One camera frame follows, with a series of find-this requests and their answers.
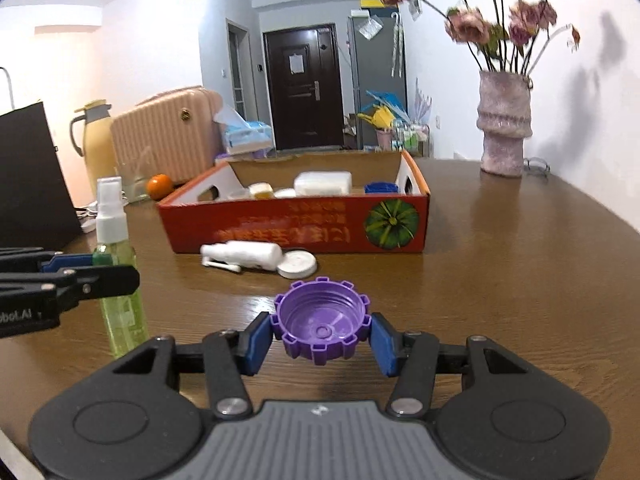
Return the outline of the green spray bottle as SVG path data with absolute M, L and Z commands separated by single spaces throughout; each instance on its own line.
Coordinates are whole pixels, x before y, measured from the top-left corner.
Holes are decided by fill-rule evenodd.
M 100 300 L 108 343 L 115 359 L 149 339 L 139 278 L 134 274 L 137 257 L 129 239 L 122 178 L 96 182 L 96 249 L 92 262 L 110 268 Z

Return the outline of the white spray bottle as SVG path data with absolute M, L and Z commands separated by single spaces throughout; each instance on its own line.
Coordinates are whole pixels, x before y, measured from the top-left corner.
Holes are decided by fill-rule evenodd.
M 242 269 L 264 271 L 277 270 L 283 258 L 279 245 L 247 240 L 229 240 L 225 243 L 202 245 L 200 248 L 203 266 L 240 272 Z

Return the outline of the purple plastic cap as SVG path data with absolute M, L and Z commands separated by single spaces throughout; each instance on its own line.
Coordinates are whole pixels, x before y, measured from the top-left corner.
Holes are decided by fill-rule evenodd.
M 369 337 L 370 299 L 348 281 L 298 281 L 274 298 L 270 323 L 290 358 L 321 366 L 351 358 Z

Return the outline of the blue plastic cap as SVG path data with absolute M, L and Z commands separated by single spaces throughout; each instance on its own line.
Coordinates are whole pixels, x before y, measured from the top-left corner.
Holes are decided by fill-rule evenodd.
M 398 185 L 393 182 L 371 182 L 364 188 L 366 194 L 397 194 Z

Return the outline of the white plastic jug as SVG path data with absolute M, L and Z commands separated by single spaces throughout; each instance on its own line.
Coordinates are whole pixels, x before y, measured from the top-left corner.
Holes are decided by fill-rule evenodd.
M 349 171 L 305 171 L 294 179 L 297 196 L 349 196 L 352 174 Z

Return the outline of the small white cup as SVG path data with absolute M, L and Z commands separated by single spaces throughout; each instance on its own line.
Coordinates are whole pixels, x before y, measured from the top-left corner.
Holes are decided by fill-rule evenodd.
M 227 200 L 251 200 L 253 195 L 247 188 L 240 188 L 228 194 Z

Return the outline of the red and white lint brush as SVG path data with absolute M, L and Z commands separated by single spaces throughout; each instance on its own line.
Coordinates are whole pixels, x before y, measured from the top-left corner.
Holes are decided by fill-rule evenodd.
M 280 188 L 280 190 L 273 192 L 273 196 L 275 198 L 295 198 L 297 193 L 294 188 Z

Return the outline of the black paper bag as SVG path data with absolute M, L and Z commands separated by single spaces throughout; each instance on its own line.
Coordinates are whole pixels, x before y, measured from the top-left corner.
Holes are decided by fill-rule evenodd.
M 82 229 L 40 102 L 1 116 L 1 245 L 61 250 Z

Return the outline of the white round lid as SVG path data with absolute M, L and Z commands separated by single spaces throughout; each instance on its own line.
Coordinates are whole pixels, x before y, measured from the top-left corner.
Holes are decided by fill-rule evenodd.
M 306 250 L 290 250 L 283 254 L 277 265 L 277 272 L 287 280 L 303 280 L 318 270 L 317 258 Z

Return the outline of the yellow thermos jug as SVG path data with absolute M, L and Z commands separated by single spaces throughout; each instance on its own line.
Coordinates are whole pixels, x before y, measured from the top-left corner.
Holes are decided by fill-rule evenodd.
M 96 195 L 99 179 L 115 177 L 117 174 L 111 133 L 111 107 L 105 100 L 92 101 L 75 110 L 76 116 L 70 122 L 70 142 L 75 152 L 84 160 L 93 195 Z M 78 122 L 84 124 L 81 144 L 74 137 L 74 127 Z

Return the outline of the clear glass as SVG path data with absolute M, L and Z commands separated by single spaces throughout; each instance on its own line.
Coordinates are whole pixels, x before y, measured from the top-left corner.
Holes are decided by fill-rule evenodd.
M 149 198 L 146 184 L 150 177 L 151 148 L 147 146 L 133 159 L 119 162 L 116 166 L 122 178 L 122 192 L 130 204 Z

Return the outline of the orange fruit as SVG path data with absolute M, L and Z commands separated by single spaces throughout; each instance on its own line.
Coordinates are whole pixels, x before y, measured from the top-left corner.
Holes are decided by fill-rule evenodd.
M 156 174 L 149 178 L 145 188 L 149 198 L 159 202 L 174 192 L 175 185 L 167 174 Z

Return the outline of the red cardboard pumpkin box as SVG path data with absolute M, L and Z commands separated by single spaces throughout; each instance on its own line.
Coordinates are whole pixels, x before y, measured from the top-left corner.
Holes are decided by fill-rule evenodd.
M 227 200 L 230 192 L 267 182 L 292 188 L 305 171 L 349 171 L 349 196 Z M 371 182 L 393 182 L 397 194 L 366 194 Z M 276 243 L 315 254 L 422 252 L 431 190 L 407 152 L 310 152 L 221 162 L 161 200 L 157 209 L 170 246 L 195 254 L 229 240 Z

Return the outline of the pink ribbed suitcase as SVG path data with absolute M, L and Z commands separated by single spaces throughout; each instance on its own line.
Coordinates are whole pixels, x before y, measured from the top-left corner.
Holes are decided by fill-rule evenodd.
M 184 183 L 215 165 L 224 150 L 215 116 L 224 101 L 204 87 L 168 91 L 114 118 L 116 162 L 126 164 L 149 152 L 152 166 Z

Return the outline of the tissue pack blue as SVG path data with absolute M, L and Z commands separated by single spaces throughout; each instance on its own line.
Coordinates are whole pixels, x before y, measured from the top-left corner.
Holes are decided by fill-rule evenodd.
M 272 128 L 264 122 L 247 122 L 227 105 L 214 115 L 214 119 L 229 155 L 255 153 L 274 147 Z

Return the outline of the yellow blue toy pile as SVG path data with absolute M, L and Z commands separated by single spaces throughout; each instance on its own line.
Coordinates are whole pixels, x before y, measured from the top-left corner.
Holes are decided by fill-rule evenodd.
M 416 94 L 408 110 L 393 92 L 366 90 L 367 103 L 346 117 L 344 133 L 349 147 L 375 152 L 406 150 L 413 156 L 432 157 L 433 99 L 423 93 L 418 80 L 414 86 Z

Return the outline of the eyeglasses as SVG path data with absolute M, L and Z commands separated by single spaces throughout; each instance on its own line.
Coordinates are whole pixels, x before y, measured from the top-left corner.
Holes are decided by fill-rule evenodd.
M 550 165 L 540 157 L 531 157 L 524 159 L 524 172 L 531 176 L 542 177 L 547 179 L 551 172 Z

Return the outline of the pink textured vase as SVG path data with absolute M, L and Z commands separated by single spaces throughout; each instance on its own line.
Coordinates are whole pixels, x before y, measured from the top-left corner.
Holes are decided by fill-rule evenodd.
M 524 141 L 533 135 L 530 80 L 509 72 L 480 73 L 476 126 L 484 134 L 480 169 L 505 178 L 524 171 Z

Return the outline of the dark entrance door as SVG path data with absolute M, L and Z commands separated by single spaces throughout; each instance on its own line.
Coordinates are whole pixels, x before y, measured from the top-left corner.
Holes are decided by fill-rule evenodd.
M 266 32 L 264 47 L 276 148 L 341 148 L 344 108 L 335 26 Z

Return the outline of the grey refrigerator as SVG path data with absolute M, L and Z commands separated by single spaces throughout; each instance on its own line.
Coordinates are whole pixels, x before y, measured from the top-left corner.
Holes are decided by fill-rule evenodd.
M 396 12 L 387 16 L 351 16 L 347 19 L 352 91 L 356 113 L 371 113 L 380 104 L 374 95 L 392 97 L 407 110 L 404 40 Z

